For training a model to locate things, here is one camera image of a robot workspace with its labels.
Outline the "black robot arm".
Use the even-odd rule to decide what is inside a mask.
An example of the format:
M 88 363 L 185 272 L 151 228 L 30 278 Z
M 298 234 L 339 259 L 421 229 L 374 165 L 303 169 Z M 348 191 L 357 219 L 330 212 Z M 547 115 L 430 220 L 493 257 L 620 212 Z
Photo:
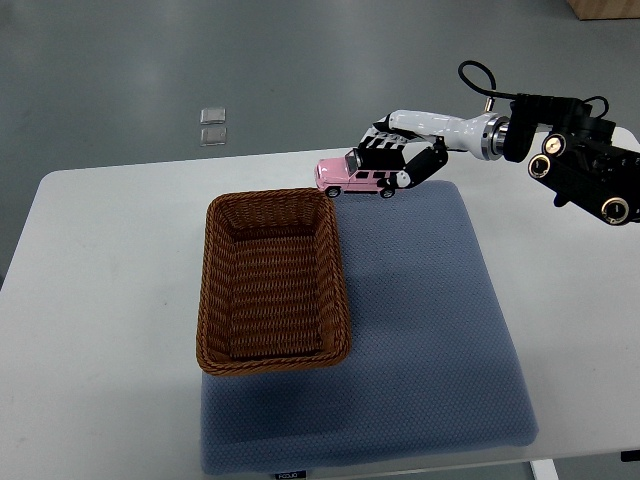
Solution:
M 593 98 L 496 94 L 510 101 L 502 156 L 528 162 L 529 176 L 600 221 L 639 221 L 639 153 L 613 144 L 616 124 L 592 114 Z

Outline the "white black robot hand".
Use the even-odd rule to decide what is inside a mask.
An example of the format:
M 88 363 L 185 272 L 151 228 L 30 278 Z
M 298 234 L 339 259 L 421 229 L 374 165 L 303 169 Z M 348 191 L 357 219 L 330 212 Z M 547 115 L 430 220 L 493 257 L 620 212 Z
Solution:
M 508 118 L 485 112 L 471 119 L 411 110 L 396 110 L 373 123 L 360 140 L 365 150 L 403 151 L 411 142 L 429 145 L 382 184 L 384 189 L 411 189 L 440 170 L 450 151 L 467 152 L 480 160 L 502 156 L 498 145 L 506 137 Z

